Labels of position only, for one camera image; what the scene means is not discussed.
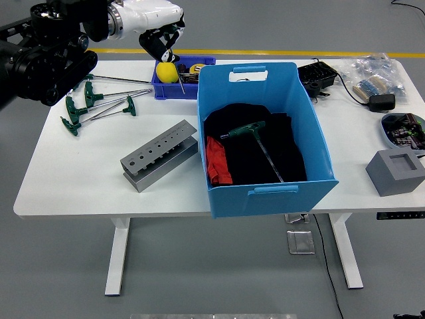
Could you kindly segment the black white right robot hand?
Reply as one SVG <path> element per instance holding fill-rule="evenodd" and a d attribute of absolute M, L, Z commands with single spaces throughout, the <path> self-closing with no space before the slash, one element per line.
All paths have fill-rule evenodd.
<path fill-rule="evenodd" d="M 394 314 L 394 319 L 425 319 L 425 310 L 422 310 L 419 314 Z"/>

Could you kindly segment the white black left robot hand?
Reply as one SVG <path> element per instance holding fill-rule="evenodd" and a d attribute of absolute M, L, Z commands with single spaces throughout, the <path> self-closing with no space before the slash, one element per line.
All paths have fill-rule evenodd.
<path fill-rule="evenodd" d="M 108 5 L 108 38 L 139 35 L 140 46 L 158 62 L 177 62 L 173 45 L 185 29 L 184 10 L 170 1 L 112 1 Z"/>

